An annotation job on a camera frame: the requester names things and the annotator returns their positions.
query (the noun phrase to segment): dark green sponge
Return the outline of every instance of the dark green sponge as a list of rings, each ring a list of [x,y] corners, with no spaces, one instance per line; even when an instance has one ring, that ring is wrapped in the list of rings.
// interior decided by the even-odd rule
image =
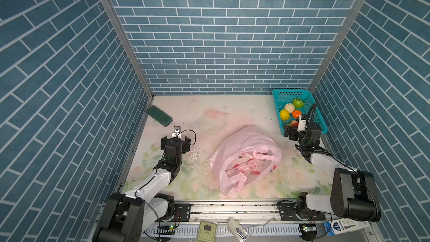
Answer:
[[[168,126],[173,121],[169,115],[165,114],[163,110],[160,110],[156,106],[150,106],[146,110],[146,113],[164,127]]]

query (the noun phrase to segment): mounting plate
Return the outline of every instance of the mounting plate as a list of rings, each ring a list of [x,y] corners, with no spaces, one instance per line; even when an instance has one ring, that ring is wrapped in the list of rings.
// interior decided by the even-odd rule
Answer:
[[[180,221],[190,221],[191,204],[175,204],[175,211],[179,212]],[[178,213],[174,212],[176,220],[178,220]]]
[[[300,218],[294,208],[295,204],[293,203],[281,203],[279,207],[279,214],[281,215],[281,221],[293,221],[293,220],[309,220]],[[314,216],[314,220],[325,220],[324,213],[316,212]]]

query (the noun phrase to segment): floral tablecloth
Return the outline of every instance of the floral tablecloth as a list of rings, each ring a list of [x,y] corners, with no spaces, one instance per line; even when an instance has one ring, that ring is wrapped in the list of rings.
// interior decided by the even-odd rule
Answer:
[[[300,192],[330,194],[332,178],[298,153],[296,142],[281,135],[273,97],[249,96],[156,96],[153,101],[173,117],[163,127],[148,117],[136,150],[124,192],[144,180],[161,158],[160,139],[170,137],[173,126],[193,129],[197,142],[183,154],[181,170],[175,180],[161,193],[176,200],[273,199],[295,198]],[[273,139],[282,150],[282,162],[267,177],[241,191],[224,196],[213,178],[208,158],[228,136],[255,125]],[[184,132],[194,140],[192,132]]]

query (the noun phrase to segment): teal plastic basket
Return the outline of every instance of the teal plastic basket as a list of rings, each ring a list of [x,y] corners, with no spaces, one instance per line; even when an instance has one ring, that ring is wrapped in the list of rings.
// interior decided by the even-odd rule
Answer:
[[[298,110],[300,110],[303,114],[307,114],[312,104],[315,103],[314,97],[308,90],[275,89],[272,93],[273,99],[275,100],[275,108],[277,111],[276,114],[278,116],[279,127],[281,128],[282,135],[284,135],[284,125],[290,123],[293,120],[297,120],[294,119],[293,116],[290,116],[287,121],[281,120],[281,116],[279,116],[279,111],[283,110],[286,104],[291,103],[295,98],[300,98],[304,101],[304,106]],[[321,115],[318,107],[316,109],[314,122],[320,125],[322,134],[325,134],[327,132],[327,125],[325,124],[323,116]]]

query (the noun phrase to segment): brick wall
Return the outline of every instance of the brick wall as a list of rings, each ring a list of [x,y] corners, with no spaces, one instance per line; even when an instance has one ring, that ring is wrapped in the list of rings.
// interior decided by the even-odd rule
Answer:
[[[429,241],[430,0],[367,0],[315,94],[338,157],[372,172],[387,241]]]
[[[99,0],[0,0],[0,241],[87,239],[146,102]]]
[[[307,88],[354,0],[112,0],[155,94]]]

